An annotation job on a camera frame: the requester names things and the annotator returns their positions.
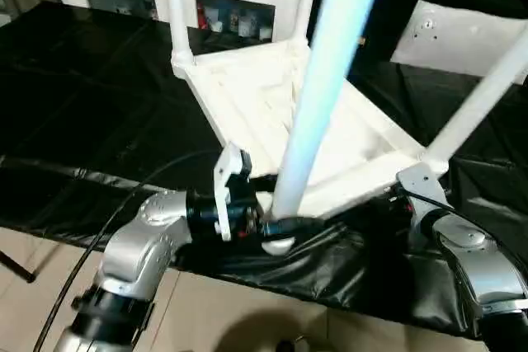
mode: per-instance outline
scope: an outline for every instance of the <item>floor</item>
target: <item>floor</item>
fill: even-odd
[[[26,284],[0,266],[0,351],[27,352],[59,289],[82,251],[0,229],[0,247],[30,270]],[[74,317],[72,298],[92,282],[100,253],[92,254],[59,310],[45,343],[50,352]],[[480,343],[328,310],[261,290],[169,270],[157,306],[136,352],[268,352],[282,339],[305,334],[339,352],[484,352]]]

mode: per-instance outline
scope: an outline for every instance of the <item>black plastic sheet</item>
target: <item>black plastic sheet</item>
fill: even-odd
[[[204,51],[199,31],[193,50]],[[174,78],[168,25],[107,12],[38,6],[0,29],[0,226],[86,246],[139,181],[183,154],[220,150],[189,87]],[[349,79],[428,144],[474,77],[358,59]],[[442,180],[450,202],[528,262],[526,94],[514,87],[459,150]],[[216,156],[151,181],[212,188]],[[478,337],[446,262],[406,247],[409,213],[378,199],[302,235],[284,257],[251,238],[187,246],[183,270],[469,338]]]

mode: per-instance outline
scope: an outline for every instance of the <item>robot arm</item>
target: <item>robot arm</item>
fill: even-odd
[[[248,155],[230,144],[214,169],[215,197],[164,191],[145,200],[108,242],[93,285],[74,300],[78,314],[54,350],[132,351],[178,249],[203,237],[228,241],[238,228],[254,227],[247,221],[257,208],[250,171]]]
[[[412,206],[409,246],[421,250],[433,242],[444,254],[491,352],[526,350],[528,287],[514,262],[489,233],[433,204],[449,208],[427,165],[410,167],[397,178]]]

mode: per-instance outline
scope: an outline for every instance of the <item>screw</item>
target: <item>screw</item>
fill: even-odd
[[[435,23],[431,18],[425,20],[422,25],[426,29],[433,29],[435,27]]]

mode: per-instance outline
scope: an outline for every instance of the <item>black cable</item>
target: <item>black cable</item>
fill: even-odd
[[[117,207],[117,209],[114,211],[114,213],[108,218],[106,223],[102,226],[99,233],[93,238],[90,245],[87,247],[87,249],[82,254],[81,258],[78,260],[75,267],[73,267],[72,272],[70,273],[69,277],[66,279],[66,282],[64,282],[63,288],[60,290],[59,296],[55,300],[55,303],[53,307],[51,308],[51,311],[49,312],[48,318],[46,319],[46,323],[42,327],[42,330],[40,331],[39,338],[35,343],[35,347],[33,348],[33,352],[40,352],[40,349],[42,348],[42,345],[44,344],[44,341],[46,339],[46,336],[48,335],[48,332],[50,331],[51,325],[53,323],[53,320],[57,316],[57,312],[59,311],[59,308],[61,304],[63,303],[64,299],[66,298],[66,294],[69,291],[69,288],[71,287],[73,280],[77,276],[78,272],[80,271],[81,267],[83,266],[84,262],[87,260],[88,256],[92,251],[95,249],[97,243],[101,240],[101,238],[105,235],[106,230],[110,226],[111,222],[116,218],[117,214],[125,207],[125,205],[137,194],[137,192],[149,181],[151,181],[154,177],[159,175],[161,172],[167,170],[170,167],[173,167],[179,163],[185,162],[187,160],[190,160],[192,158],[201,157],[205,155],[211,155],[211,154],[219,154],[219,151],[216,150],[202,150],[199,152],[193,152],[188,153],[183,156],[180,156],[178,158],[175,158],[174,160],[168,162],[167,164],[159,167],[154,172],[152,172],[150,175],[145,177],[134,189],[130,191],[130,193],[121,201],[121,204]]]
[[[444,209],[447,212],[450,212],[452,214],[460,216],[461,218],[464,218],[465,220],[468,220],[469,222],[471,221],[471,220],[468,219],[467,216],[465,216],[464,214],[462,214],[458,210],[456,210],[454,208],[451,208],[449,205],[443,204],[442,202],[438,202],[435,199],[431,199],[431,198],[425,197],[423,195],[419,195],[417,193],[413,193],[412,191],[405,190],[404,188],[401,189],[401,192],[404,195],[408,195],[409,197],[414,197],[414,198],[419,199],[421,201],[427,202],[428,204],[435,205],[435,206],[437,206],[440,209]]]

